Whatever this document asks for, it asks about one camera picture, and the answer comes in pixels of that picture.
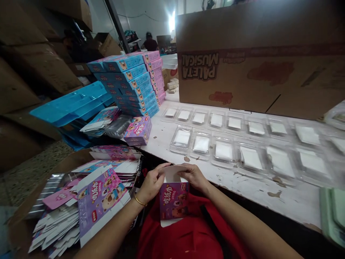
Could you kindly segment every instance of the green item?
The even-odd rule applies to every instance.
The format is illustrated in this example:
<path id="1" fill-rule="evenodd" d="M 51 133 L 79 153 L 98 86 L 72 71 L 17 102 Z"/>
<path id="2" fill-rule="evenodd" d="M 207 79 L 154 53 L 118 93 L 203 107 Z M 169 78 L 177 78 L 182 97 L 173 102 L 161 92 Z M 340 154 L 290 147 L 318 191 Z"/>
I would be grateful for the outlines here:
<path id="1" fill-rule="evenodd" d="M 345 191 L 331 189 L 333 220 L 345 230 Z"/>
<path id="2" fill-rule="evenodd" d="M 335 245 L 345 248 L 345 232 L 333 220 L 331 189 L 320 188 L 320 210 L 323 235 Z"/>

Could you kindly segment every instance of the brown cardboard carton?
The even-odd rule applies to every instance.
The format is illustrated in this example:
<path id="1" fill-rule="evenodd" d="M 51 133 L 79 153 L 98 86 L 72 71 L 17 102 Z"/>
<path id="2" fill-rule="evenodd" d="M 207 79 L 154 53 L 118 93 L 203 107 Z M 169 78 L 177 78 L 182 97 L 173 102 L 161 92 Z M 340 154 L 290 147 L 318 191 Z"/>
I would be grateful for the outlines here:
<path id="1" fill-rule="evenodd" d="M 106 32 L 97 33 L 95 38 L 89 42 L 88 49 L 93 60 L 105 58 L 112 55 L 121 55 L 121 48 L 113 37 Z"/>
<path id="2" fill-rule="evenodd" d="M 16 258 L 47 258 L 46 251 L 36 251 L 28 255 L 28 250 L 32 241 L 32 231 L 37 223 L 37 220 L 25 220 L 24 218 L 30 211 L 33 205 L 35 205 L 38 196 L 41 194 L 44 186 L 47 183 L 47 179 L 53 173 L 67 173 L 72 171 L 87 162 L 93 160 L 90 155 L 90 149 L 83 149 L 78 152 L 74 152 L 62 160 L 57 166 L 55 166 L 42 181 L 36 186 L 36 188 L 27 196 L 25 201 L 19 206 L 13 217 L 8 221 L 8 240 L 12 248 L 16 251 Z M 73 246 L 66 250 L 61 258 L 72 258 L 79 251 L 78 246 Z"/>
<path id="3" fill-rule="evenodd" d="M 69 64 L 68 67 L 76 76 L 87 76 L 92 74 L 90 72 L 90 69 L 87 67 L 86 63 Z"/>
<path id="4" fill-rule="evenodd" d="M 0 58 L 0 114 L 40 103 L 23 79 Z"/>
<path id="5" fill-rule="evenodd" d="M 86 26 L 92 31 L 92 19 L 89 5 L 85 0 L 41 0 L 48 9 L 57 11 L 82 22 L 81 27 Z"/>
<path id="6" fill-rule="evenodd" d="M 0 156 L 0 172 L 12 169 L 42 151 L 23 127 L 3 119 L 0 119 L 0 145 L 6 147 Z"/>
<path id="7" fill-rule="evenodd" d="M 177 69 L 162 69 L 163 79 L 164 79 L 164 90 L 168 90 L 166 86 L 170 82 L 170 79 L 179 78 L 179 72 Z"/>
<path id="8" fill-rule="evenodd" d="M 40 120 L 31 114 L 29 114 L 33 109 L 38 108 L 39 106 L 51 101 L 49 98 L 47 98 L 44 102 L 42 102 L 39 105 L 33 105 L 21 110 L 16 110 L 11 113 L 6 113 L 3 116 L 8 118 L 11 121 L 14 121 L 24 127 L 27 127 L 31 130 L 34 130 L 36 132 L 39 132 L 47 137 L 50 137 L 54 140 L 60 140 L 61 135 L 58 132 L 58 129 L 52 126 L 51 124 Z"/>
<path id="9" fill-rule="evenodd" d="M 44 18 L 42 13 L 38 10 L 38 8 L 30 4 L 28 2 L 21 2 L 20 3 L 23 10 L 26 14 L 32 19 L 33 23 L 37 26 L 37 28 L 42 32 L 42 34 L 50 40 L 57 40 L 60 39 L 57 32 L 53 29 L 53 27 L 47 22 Z"/>
<path id="10" fill-rule="evenodd" d="M 343 22 L 323 0 L 180 15 L 180 102 L 315 119 L 345 98 Z"/>
<path id="11" fill-rule="evenodd" d="M 4 45 L 24 45 L 47 41 L 16 0 L 0 1 L 0 24 L 0 42 Z"/>
<path id="12" fill-rule="evenodd" d="M 64 94 L 81 85 L 67 64 L 49 44 L 4 47 L 21 70 L 31 73 L 49 87 Z"/>

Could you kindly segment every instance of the woman's right hand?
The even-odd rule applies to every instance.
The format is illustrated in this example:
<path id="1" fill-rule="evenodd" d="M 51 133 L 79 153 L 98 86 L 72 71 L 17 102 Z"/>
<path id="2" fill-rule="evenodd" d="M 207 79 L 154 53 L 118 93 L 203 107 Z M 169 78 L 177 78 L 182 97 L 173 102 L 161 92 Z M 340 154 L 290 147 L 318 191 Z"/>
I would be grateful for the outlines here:
<path id="1" fill-rule="evenodd" d="M 210 182 L 200 171 L 197 165 L 183 163 L 181 164 L 187 167 L 187 171 L 178 172 L 178 175 L 185 178 L 195 189 L 201 191 L 204 195 L 207 195 L 209 187 L 212 186 Z"/>

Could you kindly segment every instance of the hand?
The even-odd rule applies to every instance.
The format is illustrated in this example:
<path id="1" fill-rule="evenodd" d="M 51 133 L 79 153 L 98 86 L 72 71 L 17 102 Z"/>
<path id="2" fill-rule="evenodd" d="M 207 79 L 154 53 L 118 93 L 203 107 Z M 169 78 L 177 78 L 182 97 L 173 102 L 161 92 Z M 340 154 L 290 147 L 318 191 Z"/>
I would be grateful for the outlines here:
<path id="1" fill-rule="evenodd" d="M 197 165 L 183 163 L 182 166 L 187 167 L 186 172 L 178 172 L 178 175 L 185 178 L 195 189 L 206 195 L 208 188 L 212 186 L 204 177 Z"/>
<path id="2" fill-rule="evenodd" d="M 160 164 L 155 169 L 147 173 L 146 178 L 137 193 L 137 198 L 140 202 L 147 204 L 157 195 L 159 189 L 162 187 L 165 177 L 165 173 L 163 173 L 157 178 L 158 171 L 169 165 L 171 165 L 171 163 Z"/>

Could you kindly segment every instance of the person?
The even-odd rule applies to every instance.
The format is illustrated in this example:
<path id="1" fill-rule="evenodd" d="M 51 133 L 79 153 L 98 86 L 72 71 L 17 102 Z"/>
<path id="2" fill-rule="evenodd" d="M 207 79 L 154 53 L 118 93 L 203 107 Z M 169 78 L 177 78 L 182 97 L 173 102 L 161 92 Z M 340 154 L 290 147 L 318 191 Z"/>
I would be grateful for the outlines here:
<path id="1" fill-rule="evenodd" d="M 137 258 L 302 258 L 270 227 L 232 201 L 204 177 L 196 165 L 178 174 L 206 198 L 188 194 L 189 215 L 161 227 L 158 192 L 164 174 L 160 164 L 148 172 L 142 187 L 75 258 L 113 258 L 133 220 L 156 197 L 142 227 Z"/>
<path id="2" fill-rule="evenodd" d="M 146 33 L 146 41 L 141 45 L 141 49 L 147 49 L 147 51 L 159 50 L 157 41 L 152 39 L 152 34 L 150 32 Z"/>

